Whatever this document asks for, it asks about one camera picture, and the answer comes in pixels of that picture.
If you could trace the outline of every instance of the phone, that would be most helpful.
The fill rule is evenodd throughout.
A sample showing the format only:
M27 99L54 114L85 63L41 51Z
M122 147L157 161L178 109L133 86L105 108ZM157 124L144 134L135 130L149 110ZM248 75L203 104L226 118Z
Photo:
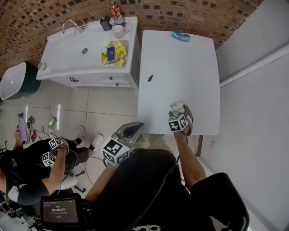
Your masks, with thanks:
M27 132L26 132L26 122L23 117L18 117L19 120L19 126L18 129L20 130L20 136L21 139L27 143L28 137L27 137Z

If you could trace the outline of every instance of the white sneaker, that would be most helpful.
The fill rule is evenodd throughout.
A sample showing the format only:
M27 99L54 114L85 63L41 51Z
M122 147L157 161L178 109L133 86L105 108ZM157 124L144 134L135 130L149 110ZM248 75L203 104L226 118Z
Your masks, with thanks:
M85 145L85 129L83 126L78 126L77 128L77 138L81 139L80 146Z
M91 145L94 147L94 152L98 149L98 147L102 144L102 142L103 142L103 135L98 134L91 143Z

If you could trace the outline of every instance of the cable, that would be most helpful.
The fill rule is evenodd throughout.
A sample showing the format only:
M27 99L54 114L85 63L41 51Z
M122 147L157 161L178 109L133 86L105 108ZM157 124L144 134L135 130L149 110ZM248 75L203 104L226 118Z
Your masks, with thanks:
M129 231L131 230L133 227L135 227L135 225L141 220L141 218L145 215L145 213L148 211L148 209L150 208L150 206L152 205L152 203L155 201L155 199L158 197L158 195L160 194L160 192L162 191L164 184L166 183L166 179L169 175L173 174L173 172L176 169L176 166L178 165L178 161L180 159L180 155L177 157L177 161L175 162L175 164L168 170L167 174L165 175L162 184L160 186L160 188L158 189L156 195L154 196L154 198L152 199L152 201L149 203L149 205L146 207L146 209L126 228L124 229L124 231Z
M104 160L101 160L100 158L98 158L98 157L92 157L92 156L90 156L91 158L94 158L94 159L98 159L98 160L100 160L102 163L104 163L104 165L105 165L105 162L104 162ZM84 163L84 169L85 169L85 173L86 173L86 175L87 175L87 177L88 177L88 179L89 179L89 181L91 182L91 184L93 185L93 183L92 183L92 181L90 180L90 178L89 178L89 174L87 173L87 171L86 171L86 162Z
M47 135L50 138L50 135L44 132L44 126L41 126L41 132L36 130L36 129L33 129L33 131L37 131L39 133L44 133L45 135Z
M88 175L88 173L87 173L87 171L86 171L86 162L84 162L84 169L85 169L85 173L86 173L87 177L89 178L89 175Z
M74 167L75 167L75 165L76 165L76 163L77 163L77 161L78 161L78 156L77 156L76 152L73 151L73 150L71 150L71 149L69 149L69 148L59 148L59 149L66 149L66 150L68 150L68 151L72 151L72 152L75 154L76 160L75 160L74 166L73 166L73 168L72 168L72 169L74 169ZM70 172L64 177L64 179L62 180L62 182L67 178L68 175L70 175L70 173L72 172L72 169L71 169Z
M50 112L50 102L48 101L48 107L49 107L49 114L51 116L51 118L53 118L53 116L51 115L51 112Z
M102 159L100 159L100 158L98 158L98 157L92 157L92 156L90 156L91 158L95 158L95 159L98 159L98 160L100 160L100 161L102 161L103 162L103 164L104 164L104 166L105 167L107 167L107 164L105 163L105 158L102 160Z

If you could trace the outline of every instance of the white wall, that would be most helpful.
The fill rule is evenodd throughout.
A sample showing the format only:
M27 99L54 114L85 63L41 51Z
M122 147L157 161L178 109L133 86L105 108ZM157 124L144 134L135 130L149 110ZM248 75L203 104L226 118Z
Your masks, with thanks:
M264 0L242 26L216 51L220 80L289 42L289 3Z
M229 174L267 229L281 231L289 222L289 55L225 85L220 95L219 135L205 137L201 156Z

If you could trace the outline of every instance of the black container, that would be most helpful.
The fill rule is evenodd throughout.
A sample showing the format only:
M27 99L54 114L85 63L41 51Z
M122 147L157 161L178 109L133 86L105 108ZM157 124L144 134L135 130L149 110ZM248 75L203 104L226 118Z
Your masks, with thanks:
M104 31L110 31L112 29L112 25L109 23L110 18L108 16L100 15L100 24L103 27Z

